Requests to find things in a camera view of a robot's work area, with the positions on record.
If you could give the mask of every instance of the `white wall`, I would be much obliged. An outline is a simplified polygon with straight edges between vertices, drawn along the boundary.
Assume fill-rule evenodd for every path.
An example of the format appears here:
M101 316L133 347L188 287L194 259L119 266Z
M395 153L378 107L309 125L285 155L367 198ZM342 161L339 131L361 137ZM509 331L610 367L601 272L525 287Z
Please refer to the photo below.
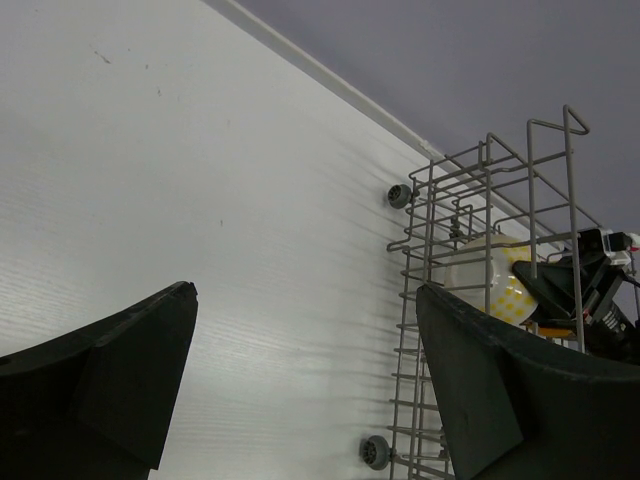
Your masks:
M374 478L422 157L196 0L8 0L0 45L0 355L191 280L152 478Z

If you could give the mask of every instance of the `gray ceiling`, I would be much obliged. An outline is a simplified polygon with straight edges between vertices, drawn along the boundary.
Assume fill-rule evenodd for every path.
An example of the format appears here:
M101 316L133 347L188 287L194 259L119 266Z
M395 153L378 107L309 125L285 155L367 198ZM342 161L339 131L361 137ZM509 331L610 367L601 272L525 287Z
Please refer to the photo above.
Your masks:
M524 148L527 118L571 104L592 127L576 141L579 202L638 229L637 0L238 2L445 152L488 130Z

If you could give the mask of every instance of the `dish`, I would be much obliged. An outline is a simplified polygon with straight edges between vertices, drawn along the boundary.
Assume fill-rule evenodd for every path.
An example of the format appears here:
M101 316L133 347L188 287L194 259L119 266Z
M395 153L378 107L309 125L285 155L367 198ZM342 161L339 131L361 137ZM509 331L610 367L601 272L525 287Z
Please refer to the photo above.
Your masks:
M491 244L520 243L517 238L507 235L491 235ZM465 250L486 245L486 237L478 238L462 247L457 255L452 255L452 262L484 259L485 251L463 253ZM491 316L512 325L520 325L531 316L538 302L529 294L524 285L511 273L511 266L518 260L531 261L529 247L494 247L491 249L489 265L491 286L489 288ZM484 261L450 265L445 271L445 288L473 287L485 283ZM464 300L478 310L485 311L485 287L452 290L452 294Z

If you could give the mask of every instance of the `gray wheel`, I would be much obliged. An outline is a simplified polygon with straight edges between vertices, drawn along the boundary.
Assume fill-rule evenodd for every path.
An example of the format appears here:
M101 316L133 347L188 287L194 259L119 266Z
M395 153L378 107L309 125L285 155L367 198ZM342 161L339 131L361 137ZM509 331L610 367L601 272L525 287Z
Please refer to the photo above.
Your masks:
M391 447L380 435L374 435L362 442L360 457L373 470L384 470L391 461Z
M389 189L387 200L389 200L389 205L397 210L400 210L401 208L404 208L409 204L412 195L413 192L411 191L411 187L409 185L394 185Z

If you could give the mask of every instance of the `dishwasher rack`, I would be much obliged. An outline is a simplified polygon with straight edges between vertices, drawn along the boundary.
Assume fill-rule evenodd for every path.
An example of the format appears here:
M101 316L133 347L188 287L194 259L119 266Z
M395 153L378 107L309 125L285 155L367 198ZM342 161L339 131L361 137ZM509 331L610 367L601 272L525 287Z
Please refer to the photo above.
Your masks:
M485 311L489 312L491 249L526 246L531 249L532 259L548 261L554 255L572 255L576 312L582 312L578 230L601 225L576 202L572 144L574 137L589 131L586 122L565 105L560 123L527 121L525 155L490 132L467 150L431 159L427 166L409 174L410 186L389 192L390 200L392 196L405 195L408 202L404 209L408 217L405 238L387 246L389 252L405 256L401 271L404 277L400 292L402 316L396 325L400 338L395 349L398 354L397 370L393 374L395 397L390 400L394 414L393 424L388 427L392 432L390 480L455 478L415 319L415 292L422 283L444 285L447 266L485 262L484 284L449 290L485 289ZM534 152L541 135L553 138L552 132L562 146L551 155L536 157ZM564 162L566 167L566 182L561 186L540 171L542 164L554 162ZM527 193L526 205L520 205L515 199L516 188L519 192L515 197L522 197L523 191ZM549 222L547 217L554 217L555 223L562 217L565 222L568 220L570 228L566 231L554 228L553 221ZM490 238L494 233L527 240L508 245L492 245L487 241L485 246L465 251L484 250L482 258L456 262L460 247L482 236ZM535 262L532 270L533 273L536 270ZM577 322L576 325L573 345L584 352L583 324Z

